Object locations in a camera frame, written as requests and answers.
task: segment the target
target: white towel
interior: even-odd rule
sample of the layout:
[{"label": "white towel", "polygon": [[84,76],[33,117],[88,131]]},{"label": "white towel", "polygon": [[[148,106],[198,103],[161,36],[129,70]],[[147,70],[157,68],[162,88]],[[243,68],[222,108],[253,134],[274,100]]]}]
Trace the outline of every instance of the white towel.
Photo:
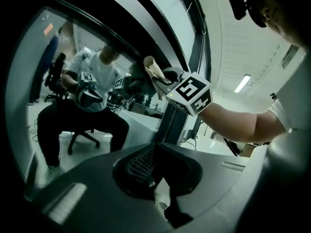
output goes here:
[{"label": "white towel", "polygon": [[[148,73],[149,77],[151,78],[158,78],[163,80],[164,82],[167,82],[167,79],[165,78],[163,72],[161,71],[161,68],[157,65],[154,57],[147,56],[144,58],[144,66],[145,70]],[[163,97],[165,97],[165,94],[157,87],[153,82],[154,88],[157,92],[158,99],[162,101]]]}]

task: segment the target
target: fluorescent light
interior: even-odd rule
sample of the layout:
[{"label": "fluorescent light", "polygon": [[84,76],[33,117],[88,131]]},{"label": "fluorescent light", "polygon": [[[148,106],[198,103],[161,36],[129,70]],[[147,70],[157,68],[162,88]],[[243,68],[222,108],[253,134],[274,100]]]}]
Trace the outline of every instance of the fluorescent light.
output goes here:
[{"label": "fluorescent light", "polygon": [[53,24],[49,24],[48,26],[47,26],[47,28],[43,31],[43,33],[45,34],[45,35],[48,35],[48,33],[50,32],[50,30],[53,28]]},{"label": "fluorescent light", "polygon": [[90,49],[88,49],[87,47],[84,47],[84,50],[88,51],[88,52],[92,52]]},{"label": "fluorescent light", "polygon": [[235,89],[234,92],[239,93],[243,89],[243,87],[247,84],[247,82],[250,80],[250,78],[251,78],[251,75],[245,74],[241,83],[238,85],[238,87]]}]

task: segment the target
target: forearm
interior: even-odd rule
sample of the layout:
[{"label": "forearm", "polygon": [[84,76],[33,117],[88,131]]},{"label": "forearm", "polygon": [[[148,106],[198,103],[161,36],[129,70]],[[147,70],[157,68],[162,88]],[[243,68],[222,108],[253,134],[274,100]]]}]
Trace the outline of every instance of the forearm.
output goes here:
[{"label": "forearm", "polygon": [[69,90],[73,86],[75,86],[78,82],[75,81],[70,75],[68,74],[63,74],[62,79],[61,79],[61,85],[65,90]]},{"label": "forearm", "polygon": [[211,103],[199,117],[215,132],[231,141],[251,142],[254,139],[256,114],[233,112]]}]

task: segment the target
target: sneaker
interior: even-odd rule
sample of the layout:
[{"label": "sneaker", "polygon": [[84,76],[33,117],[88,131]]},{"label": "sneaker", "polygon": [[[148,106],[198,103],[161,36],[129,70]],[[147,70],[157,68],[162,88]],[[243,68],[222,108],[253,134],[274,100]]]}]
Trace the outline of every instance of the sneaker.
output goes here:
[{"label": "sneaker", "polygon": [[63,169],[60,166],[48,166],[48,169],[45,172],[45,185],[50,184],[53,180],[55,180],[58,176],[64,173]]},{"label": "sneaker", "polygon": [[166,219],[165,217],[165,210],[168,208],[169,206],[164,203],[164,202],[158,202],[156,204],[156,208],[158,209],[158,211],[160,212],[160,214]]}]

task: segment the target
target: headset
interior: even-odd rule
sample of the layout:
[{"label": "headset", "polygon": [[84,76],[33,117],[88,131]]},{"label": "headset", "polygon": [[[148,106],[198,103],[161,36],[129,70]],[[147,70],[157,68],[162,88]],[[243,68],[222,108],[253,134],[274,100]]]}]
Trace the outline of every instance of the headset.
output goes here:
[{"label": "headset", "polygon": [[259,1],[261,0],[247,0],[246,2],[244,0],[229,0],[236,20],[243,19],[246,16],[246,10],[248,10],[252,20],[261,28],[265,28],[267,25],[264,23],[260,12],[256,9]]}]

